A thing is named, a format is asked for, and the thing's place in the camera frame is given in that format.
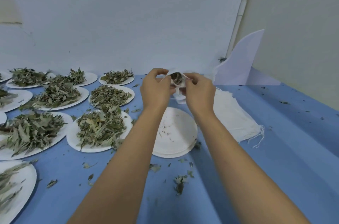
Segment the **right hand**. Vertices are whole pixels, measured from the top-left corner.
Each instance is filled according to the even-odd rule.
[[[186,88],[180,89],[186,96],[187,106],[196,118],[198,116],[214,115],[213,104],[215,86],[212,81],[198,73],[184,73],[190,80],[186,79]]]

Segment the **blue tablecloth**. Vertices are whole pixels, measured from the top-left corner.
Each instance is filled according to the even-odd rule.
[[[135,80],[126,85],[132,88],[135,98],[122,109],[129,107],[130,116],[136,119],[140,112],[131,113],[131,110],[142,108],[142,98],[139,88],[132,86],[142,84],[144,76],[136,76]],[[89,91],[100,84],[98,81],[85,86]],[[302,93],[286,86],[220,86],[234,94],[239,104],[247,111],[258,124],[265,126],[265,138],[258,149],[252,149],[260,138],[240,145],[260,165],[260,167],[280,186],[280,188],[294,201],[312,223],[338,223],[339,197],[332,188],[317,175],[310,165],[292,150],[291,143],[285,142],[285,135],[279,130],[283,128],[290,132],[289,139],[299,139],[298,132],[303,131],[306,138],[311,141],[319,138],[314,129],[322,130],[324,123],[330,126],[330,135],[339,134],[338,112]],[[40,93],[42,88],[29,89],[34,94]],[[291,105],[281,104],[279,101],[288,101]],[[187,105],[178,105],[171,99],[169,106],[190,111]],[[62,112],[69,115],[81,116],[90,107],[88,101]],[[7,113],[8,118],[19,115],[19,110]],[[205,223],[238,223],[237,217],[223,190],[218,174],[214,168],[201,132],[198,140],[202,142],[201,150],[193,149],[185,155],[187,162],[179,162],[179,158],[163,159],[152,156],[151,163],[160,164],[161,170],[157,173],[149,172],[144,196],[142,199],[138,224],[205,224]],[[338,142],[329,144],[325,141],[324,147],[336,150]],[[37,155],[25,158],[30,161],[38,158],[34,163],[38,179],[30,200],[21,213],[13,221],[15,224],[61,224],[65,223],[77,208],[86,193],[90,190],[87,178],[94,174],[92,182],[99,177],[113,156],[112,150],[101,153],[82,153],[72,149],[66,138],[57,145]],[[95,166],[84,169],[82,163]],[[176,196],[173,179],[177,175],[185,175],[190,169],[189,162],[194,163],[193,175],[185,185],[183,194]],[[47,189],[51,180],[58,182]]]

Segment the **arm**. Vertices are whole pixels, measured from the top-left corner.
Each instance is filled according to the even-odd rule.
[[[156,79],[167,72],[153,69],[144,78],[142,114],[67,224],[135,223],[159,124],[175,92],[170,76]]]
[[[186,101],[201,128],[215,166],[242,223],[309,223],[303,213],[252,160],[217,119],[215,87],[197,73],[186,73]]]

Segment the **tea bag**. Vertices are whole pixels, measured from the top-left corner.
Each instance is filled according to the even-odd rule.
[[[173,94],[176,102],[178,104],[185,104],[186,96],[184,96],[179,89],[186,87],[186,79],[188,79],[188,77],[184,75],[183,71],[177,69],[169,70],[166,76],[171,76],[171,84],[176,86],[176,92]]]

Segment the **hand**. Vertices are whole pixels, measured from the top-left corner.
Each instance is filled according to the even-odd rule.
[[[144,78],[140,87],[142,102],[145,109],[157,109],[165,111],[171,94],[175,88],[171,87],[171,77],[156,78],[157,75],[167,74],[168,70],[155,68]]]
[[[212,81],[198,73],[184,73],[186,88],[180,89],[186,95],[187,106],[196,118],[198,116],[214,115],[213,104],[215,86]]]

